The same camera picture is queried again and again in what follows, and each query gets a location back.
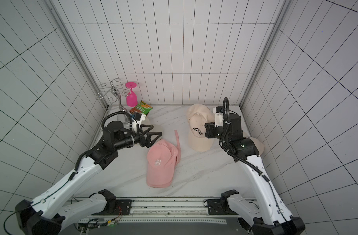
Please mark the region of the pink cap back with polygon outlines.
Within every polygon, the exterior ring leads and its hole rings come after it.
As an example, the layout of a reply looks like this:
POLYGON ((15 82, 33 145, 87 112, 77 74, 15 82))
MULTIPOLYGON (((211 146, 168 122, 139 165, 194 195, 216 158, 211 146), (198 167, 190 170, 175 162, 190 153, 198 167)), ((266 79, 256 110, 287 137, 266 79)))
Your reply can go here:
POLYGON ((160 140, 154 144, 147 154, 147 185, 152 188, 169 187, 180 159, 179 142, 178 146, 166 140, 160 140))

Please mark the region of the beige cap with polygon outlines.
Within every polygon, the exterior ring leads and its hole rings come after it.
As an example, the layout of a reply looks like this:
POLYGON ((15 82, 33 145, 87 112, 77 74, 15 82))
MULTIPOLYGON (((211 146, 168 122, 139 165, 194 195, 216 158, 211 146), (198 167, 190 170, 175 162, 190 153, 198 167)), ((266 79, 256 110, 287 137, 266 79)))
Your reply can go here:
POLYGON ((150 120, 146 117, 145 114, 141 114, 140 120, 137 121, 139 125, 151 125, 150 120))
POLYGON ((253 141, 255 147, 257 148, 258 156, 260 156, 265 150, 265 145, 256 138, 249 137, 249 139, 253 141))
POLYGON ((214 115, 211 112, 188 112, 187 119, 189 124, 188 141, 189 146, 198 152, 206 152, 213 145, 213 139, 205 136, 206 123, 214 122, 214 115))

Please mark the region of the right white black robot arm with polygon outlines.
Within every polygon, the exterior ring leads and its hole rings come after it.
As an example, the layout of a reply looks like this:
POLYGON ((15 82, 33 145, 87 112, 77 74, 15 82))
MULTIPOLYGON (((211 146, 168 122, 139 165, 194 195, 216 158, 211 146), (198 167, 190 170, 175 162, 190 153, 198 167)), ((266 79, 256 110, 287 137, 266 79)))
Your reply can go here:
POLYGON ((258 206, 244 199, 237 191, 227 191, 221 196, 223 207, 237 213, 255 235, 300 235, 305 224, 295 217, 280 198, 265 170, 253 139, 243 135, 238 114, 215 114, 215 121, 205 124, 205 136, 218 139, 228 156, 241 164, 250 180, 258 206))

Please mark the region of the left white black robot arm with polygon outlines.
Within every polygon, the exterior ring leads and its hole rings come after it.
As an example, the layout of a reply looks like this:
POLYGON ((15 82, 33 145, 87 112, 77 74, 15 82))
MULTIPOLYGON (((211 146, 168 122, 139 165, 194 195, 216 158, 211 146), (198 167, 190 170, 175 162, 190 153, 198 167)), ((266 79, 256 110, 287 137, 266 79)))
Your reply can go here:
POLYGON ((57 235, 69 225, 92 214, 113 215, 116 196, 101 190, 89 198, 67 206, 65 203, 91 178, 118 157, 118 151, 139 144, 150 148, 161 136, 153 125, 135 121, 126 129, 120 121, 102 126, 102 137, 77 160, 74 169, 32 201, 22 200, 15 207, 19 228, 26 235, 57 235))

